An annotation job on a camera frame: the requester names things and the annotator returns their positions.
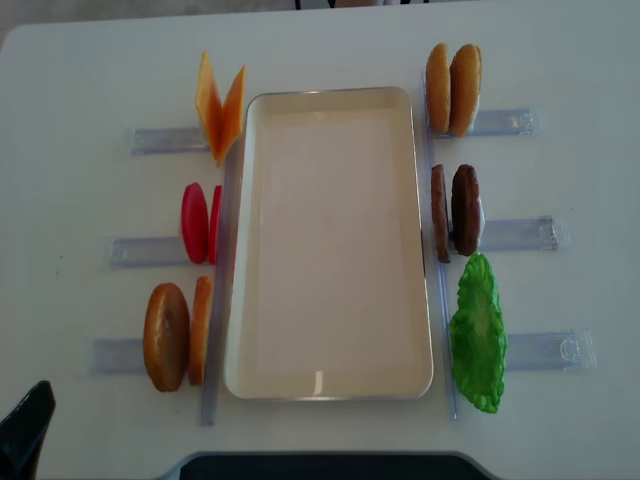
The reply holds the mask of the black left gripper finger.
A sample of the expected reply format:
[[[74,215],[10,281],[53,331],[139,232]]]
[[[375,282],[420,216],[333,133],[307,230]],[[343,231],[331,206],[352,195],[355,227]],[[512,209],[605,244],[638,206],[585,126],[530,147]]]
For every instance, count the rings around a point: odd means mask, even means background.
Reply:
[[[38,382],[1,421],[1,478],[35,479],[43,442],[56,408],[47,380]]]

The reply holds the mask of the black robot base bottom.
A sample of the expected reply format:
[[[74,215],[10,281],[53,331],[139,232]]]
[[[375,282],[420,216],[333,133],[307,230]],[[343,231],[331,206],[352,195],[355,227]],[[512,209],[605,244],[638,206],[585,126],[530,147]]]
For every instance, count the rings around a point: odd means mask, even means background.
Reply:
[[[486,479],[471,462],[422,454],[220,454],[201,456],[182,479]]]

